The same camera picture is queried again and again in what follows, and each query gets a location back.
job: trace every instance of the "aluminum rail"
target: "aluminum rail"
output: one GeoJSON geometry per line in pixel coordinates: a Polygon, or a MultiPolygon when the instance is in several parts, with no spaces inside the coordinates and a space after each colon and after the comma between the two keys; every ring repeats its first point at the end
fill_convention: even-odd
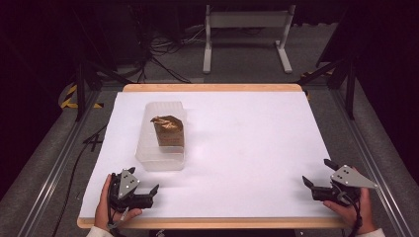
{"type": "Polygon", "coordinates": [[[377,163],[374,160],[374,157],[370,152],[366,141],[363,139],[355,121],[349,119],[345,110],[345,102],[341,93],[338,90],[331,90],[330,92],[333,100],[339,108],[342,118],[344,118],[346,125],[349,127],[353,138],[360,149],[362,160],[367,169],[367,172],[369,173],[372,180],[378,184],[378,196],[385,208],[385,211],[388,214],[388,217],[395,231],[397,232],[397,235],[399,237],[414,237],[403,214],[400,211],[400,208],[398,207],[393,195],[391,194],[388,185],[386,184],[381,172],[379,171],[377,163]]]}
{"type": "Polygon", "coordinates": [[[89,93],[86,103],[86,113],[84,113],[80,121],[76,122],[71,127],[67,140],[65,141],[64,146],[61,152],[59,153],[48,177],[43,183],[42,189],[38,194],[37,200],[35,201],[31,211],[28,214],[28,217],[26,218],[21,230],[19,231],[19,237],[33,236],[33,233],[35,232],[35,229],[37,228],[42,218],[43,212],[45,211],[46,206],[48,205],[49,200],[53,195],[55,187],[59,182],[59,179],[65,169],[65,166],[68,163],[71,151],[74,147],[75,140],[80,134],[80,131],[83,128],[86,119],[89,116],[89,113],[93,108],[93,105],[95,104],[98,96],[99,92],[92,91],[89,93]]]}

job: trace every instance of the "transparent box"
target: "transparent box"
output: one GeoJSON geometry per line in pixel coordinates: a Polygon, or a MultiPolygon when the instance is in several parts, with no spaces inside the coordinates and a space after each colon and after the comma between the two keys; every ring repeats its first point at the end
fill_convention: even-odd
{"type": "Polygon", "coordinates": [[[155,117],[173,116],[182,121],[186,141],[186,112],[181,102],[151,102],[145,106],[136,159],[146,171],[180,171],[184,168],[185,148],[159,146],[151,120],[155,117]]]}

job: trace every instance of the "sleeve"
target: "sleeve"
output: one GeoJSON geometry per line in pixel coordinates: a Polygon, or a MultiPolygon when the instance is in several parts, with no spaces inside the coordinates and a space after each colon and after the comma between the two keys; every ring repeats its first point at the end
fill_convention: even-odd
{"type": "Polygon", "coordinates": [[[382,232],[382,229],[380,228],[376,231],[367,234],[357,235],[357,237],[385,237],[385,235],[384,232],[382,232]]]}
{"type": "Polygon", "coordinates": [[[86,237],[114,237],[114,236],[106,230],[103,230],[96,226],[92,226],[92,228],[90,228],[89,234],[87,234],[86,237]]]}

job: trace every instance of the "white table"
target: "white table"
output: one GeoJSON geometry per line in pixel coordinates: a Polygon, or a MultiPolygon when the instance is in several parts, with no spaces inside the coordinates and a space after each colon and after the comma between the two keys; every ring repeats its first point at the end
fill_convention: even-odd
{"type": "Polygon", "coordinates": [[[325,158],[298,85],[128,85],[116,98],[77,223],[93,224],[107,174],[136,167],[137,193],[160,189],[154,206],[125,228],[341,228],[301,178],[328,186],[325,158]],[[146,172],[135,159],[144,107],[156,101],[181,101],[187,111],[180,172],[146,172]]]}

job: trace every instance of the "hand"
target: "hand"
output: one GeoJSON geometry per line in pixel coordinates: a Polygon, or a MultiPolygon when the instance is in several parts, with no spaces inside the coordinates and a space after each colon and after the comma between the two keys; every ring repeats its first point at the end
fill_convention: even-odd
{"type": "MultiPolygon", "coordinates": [[[[354,226],[355,221],[357,220],[357,212],[353,206],[349,205],[345,207],[330,200],[324,201],[323,204],[339,214],[345,223],[350,226],[354,226]]],[[[373,209],[371,207],[370,191],[367,188],[361,188],[360,207],[361,216],[363,217],[363,225],[358,230],[357,234],[361,235],[377,230],[373,222],[373,209]]]]}
{"type": "MultiPolygon", "coordinates": [[[[96,213],[95,213],[95,226],[101,229],[104,229],[106,231],[109,231],[108,228],[108,190],[109,185],[111,183],[111,175],[108,175],[106,182],[102,188],[101,198],[99,200],[99,204],[96,207],[96,213]]],[[[121,220],[121,217],[123,217],[122,213],[116,212],[114,215],[114,210],[111,209],[111,216],[114,217],[114,221],[121,220]]],[[[124,219],[124,221],[128,221],[138,215],[142,214],[142,210],[135,208],[131,209],[124,219]]]]}

